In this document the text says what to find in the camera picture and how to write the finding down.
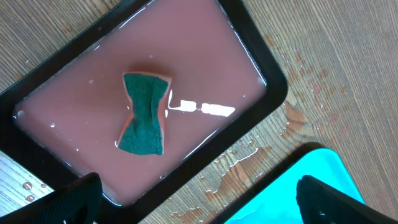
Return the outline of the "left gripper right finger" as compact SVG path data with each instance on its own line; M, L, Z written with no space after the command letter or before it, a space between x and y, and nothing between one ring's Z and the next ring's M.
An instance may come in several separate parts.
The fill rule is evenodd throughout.
M311 175L303 176L297 182L296 190L296 201L304 224L397 224L397 220Z

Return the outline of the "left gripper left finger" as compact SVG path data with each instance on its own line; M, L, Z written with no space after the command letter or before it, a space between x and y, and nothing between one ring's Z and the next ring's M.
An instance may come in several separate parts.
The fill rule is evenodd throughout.
M102 194L100 176L92 172L1 217L1 223L93 223Z

